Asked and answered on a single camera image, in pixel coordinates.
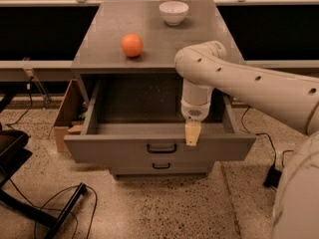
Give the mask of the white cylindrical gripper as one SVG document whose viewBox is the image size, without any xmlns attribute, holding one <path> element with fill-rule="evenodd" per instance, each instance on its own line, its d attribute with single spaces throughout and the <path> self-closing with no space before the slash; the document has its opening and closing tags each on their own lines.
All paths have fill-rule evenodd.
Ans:
<svg viewBox="0 0 319 239">
<path fill-rule="evenodd" d="M 210 103 L 204 105 L 192 105 L 185 100 L 181 101 L 181 114 L 187 120 L 185 122 L 185 141 L 189 146 L 196 146 L 201 132 L 201 121 L 209 114 Z"/>
</svg>

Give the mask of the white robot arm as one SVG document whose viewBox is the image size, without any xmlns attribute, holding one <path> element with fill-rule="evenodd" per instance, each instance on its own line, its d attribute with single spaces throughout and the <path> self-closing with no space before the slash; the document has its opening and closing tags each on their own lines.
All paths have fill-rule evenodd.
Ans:
<svg viewBox="0 0 319 239">
<path fill-rule="evenodd" d="M 217 41 L 187 46 L 174 58 L 183 77 L 185 141 L 195 146 L 218 89 L 305 134 L 284 167 L 271 239 L 319 239 L 319 79 L 229 63 Z"/>
</svg>

